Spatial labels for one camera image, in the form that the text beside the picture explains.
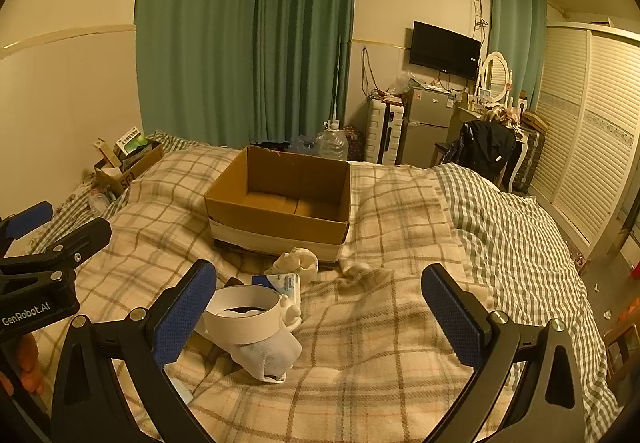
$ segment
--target white tape roll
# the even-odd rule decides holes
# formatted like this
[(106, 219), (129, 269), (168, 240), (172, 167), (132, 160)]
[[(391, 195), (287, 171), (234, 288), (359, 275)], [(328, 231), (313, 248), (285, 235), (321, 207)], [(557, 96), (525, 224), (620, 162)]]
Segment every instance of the white tape roll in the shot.
[[(252, 311), (238, 312), (241, 308)], [(280, 330), (280, 295), (264, 286), (230, 286), (211, 298), (202, 320), (207, 338), (227, 344), (254, 344)]]

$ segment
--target screw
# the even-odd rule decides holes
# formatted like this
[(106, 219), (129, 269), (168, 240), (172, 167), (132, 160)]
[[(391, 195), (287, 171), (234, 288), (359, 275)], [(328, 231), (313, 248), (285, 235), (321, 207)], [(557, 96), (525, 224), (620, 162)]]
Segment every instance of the screw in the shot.
[(73, 322), (71, 322), (74, 328), (81, 328), (84, 324), (86, 324), (86, 317), (84, 315), (78, 315), (73, 319)]
[(562, 322), (560, 319), (557, 319), (557, 318), (551, 319), (550, 324), (551, 324), (551, 329), (556, 330), (558, 333), (562, 333), (566, 329), (564, 322)]
[(131, 313), (129, 313), (129, 318), (138, 322), (146, 317), (146, 309), (144, 308), (135, 308)]
[(504, 311), (492, 311), (489, 315), (496, 324), (507, 324), (509, 316)]

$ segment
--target finger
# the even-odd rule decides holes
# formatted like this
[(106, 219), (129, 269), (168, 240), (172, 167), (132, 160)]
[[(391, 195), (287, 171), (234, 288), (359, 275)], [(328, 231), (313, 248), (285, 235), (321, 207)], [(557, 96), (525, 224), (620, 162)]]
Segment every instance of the finger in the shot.
[(31, 333), (23, 336), (15, 350), (15, 358), (20, 368), (31, 371), (38, 363), (38, 344)]
[(25, 391), (35, 393), (42, 385), (42, 370), (36, 365), (31, 371), (23, 371), (20, 373), (20, 383)]
[(9, 379), (6, 376), (4, 376), (2, 373), (0, 373), (0, 383), (2, 383), (2, 386), (4, 387), (4, 389), (7, 392), (7, 394), (9, 396), (13, 396), (13, 394), (14, 394), (14, 386), (9, 381)]

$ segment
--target wardrobe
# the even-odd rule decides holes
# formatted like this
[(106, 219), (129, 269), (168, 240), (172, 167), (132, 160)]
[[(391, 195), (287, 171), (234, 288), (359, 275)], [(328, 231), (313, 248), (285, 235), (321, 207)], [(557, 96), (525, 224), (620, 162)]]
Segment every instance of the wardrobe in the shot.
[(530, 192), (587, 257), (638, 164), (640, 35), (550, 24), (536, 112), (549, 130)]

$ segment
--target flat screen tv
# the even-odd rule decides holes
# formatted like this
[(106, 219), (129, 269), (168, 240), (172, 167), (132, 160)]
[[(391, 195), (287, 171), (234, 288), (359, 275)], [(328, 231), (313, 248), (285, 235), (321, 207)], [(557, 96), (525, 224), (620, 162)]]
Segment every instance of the flat screen tv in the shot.
[(467, 79), (478, 74), (480, 41), (437, 26), (414, 22), (409, 62)]

